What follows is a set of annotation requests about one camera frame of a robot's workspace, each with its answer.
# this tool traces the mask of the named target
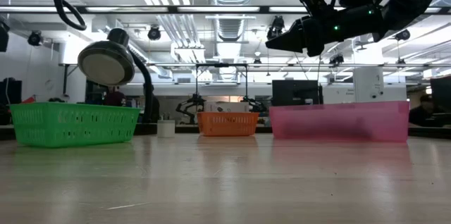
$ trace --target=pink plastic bin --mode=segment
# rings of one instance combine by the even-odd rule
[[[270,107],[276,139],[406,142],[409,102]]]

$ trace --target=wooden table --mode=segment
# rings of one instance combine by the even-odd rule
[[[451,141],[0,142],[2,223],[451,223]]]

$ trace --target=white box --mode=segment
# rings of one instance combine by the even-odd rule
[[[206,112],[249,112],[249,104],[247,102],[206,101],[204,110]]]

